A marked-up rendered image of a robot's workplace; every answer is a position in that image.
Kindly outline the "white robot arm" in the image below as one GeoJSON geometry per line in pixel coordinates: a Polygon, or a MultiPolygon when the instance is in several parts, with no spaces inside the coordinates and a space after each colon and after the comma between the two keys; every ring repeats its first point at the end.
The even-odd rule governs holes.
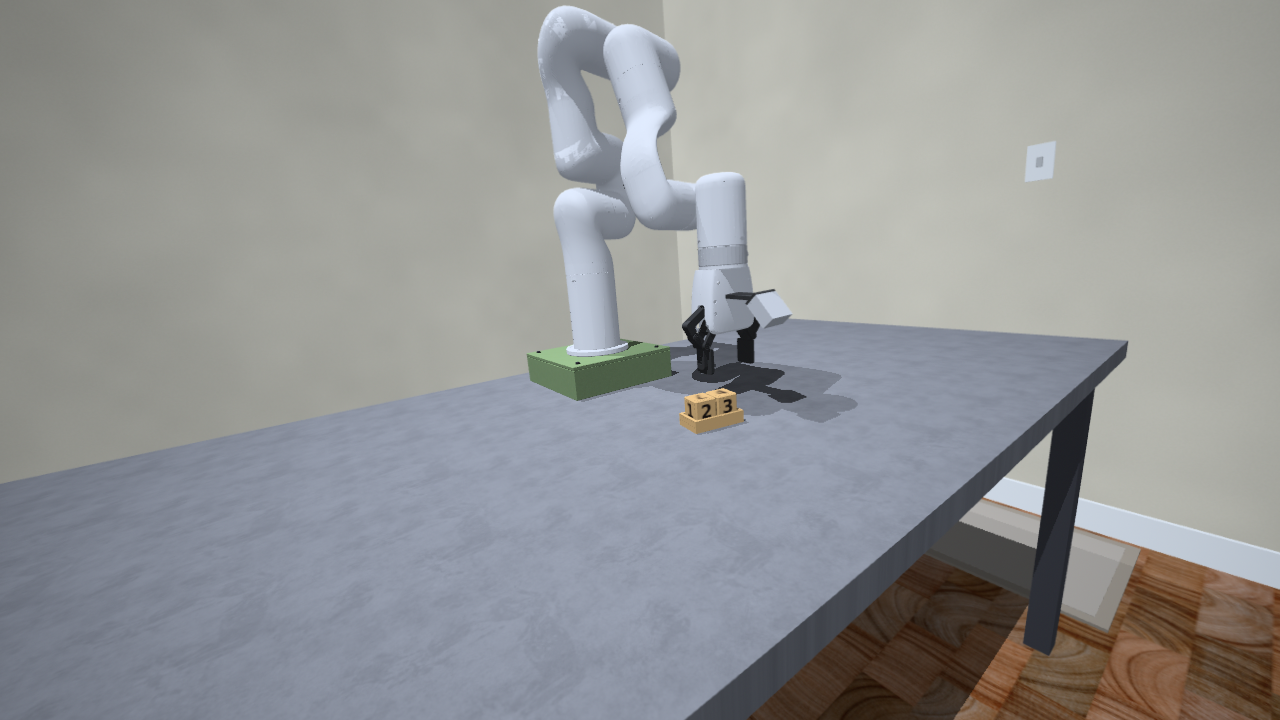
{"type": "Polygon", "coordinates": [[[637,218],[652,231],[698,229],[699,266],[746,264],[745,181],[733,172],[703,176],[696,183],[666,179],[657,138],[675,126],[669,92],[678,82],[680,60],[664,38],[558,6],[541,26],[538,65],[557,170],[567,181],[596,184],[566,190],[554,205],[573,334],[566,350],[577,357],[620,354],[628,342],[620,340],[605,240],[625,238],[637,218]],[[627,129],[625,143],[596,128],[581,69],[611,78],[627,129]]]}

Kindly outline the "tan wooden number cube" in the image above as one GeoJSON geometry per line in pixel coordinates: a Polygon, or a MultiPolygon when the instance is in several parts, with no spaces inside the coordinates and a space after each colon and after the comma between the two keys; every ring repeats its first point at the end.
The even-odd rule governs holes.
{"type": "Polygon", "coordinates": [[[692,419],[701,420],[709,416],[716,416],[716,398],[710,395],[699,393],[685,396],[685,415],[692,419]]]}
{"type": "Polygon", "coordinates": [[[724,413],[737,411],[736,393],[730,389],[713,389],[708,391],[705,395],[710,395],[716,398],[716,416],[724,413]]]}

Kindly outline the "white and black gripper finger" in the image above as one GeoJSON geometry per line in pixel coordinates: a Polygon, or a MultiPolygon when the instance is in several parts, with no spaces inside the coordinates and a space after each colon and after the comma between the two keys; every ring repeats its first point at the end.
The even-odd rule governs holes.
{"type": "Polygon", "coordinates": [[[739,363],[754,363],[754,340],[756,338],[756,331],[760,324],[754,316],[753,325],[746,329],[737,331],[741,338],[737,338],[737,357],[739,363]]]}
{"type": "Polygon", "coordinates": [[[684,322],[682,328],[687,340],[692,343],[694,348],[698,348],[698,372],[703,374],[714,374],[714,351],[710,348],[716,334],[712,334],[707,328],[707,322],[701,319],[705,316],[705,307],[701,305],[686,322],[684,322]],[[701,322],[700,329],[696,332],[698,323],[701,322]],[[707,334],[707,338],[704,340],[707,334]]]}

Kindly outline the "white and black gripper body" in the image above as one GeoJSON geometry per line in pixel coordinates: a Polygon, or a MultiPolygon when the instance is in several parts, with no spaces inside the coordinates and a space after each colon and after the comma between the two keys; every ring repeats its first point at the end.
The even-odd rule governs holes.
{"type": "MultiPolygon", "coordinates": [[[[707,328],[712,334],[742,331],[753,325],[754,315],[748,300],[724,299],[726,293],[753,293],[751,274],[746,264],[699,266],[692,279],[692,313],[705,307],[707,328]]],[[[691,313],[691,314],[692,314],[691,313]]],[[[701,327],[699,322],[699,327],[701,327]]]]}

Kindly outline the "tan wooden tray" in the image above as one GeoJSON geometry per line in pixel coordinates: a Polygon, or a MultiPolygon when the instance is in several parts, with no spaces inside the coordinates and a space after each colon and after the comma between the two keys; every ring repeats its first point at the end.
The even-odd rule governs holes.
{"type": "Polygon", "coordinates": [[[722,427],[730,427],[744,421],[742,409],[737,407],[737,411],[724,413],[717,416],[709,416],[701,420],[695,420],[691,416],[685,415],[685,413],[678,413],[680,425],[692,430],[698,434],[707,430],[714,430],[722,427]]]}

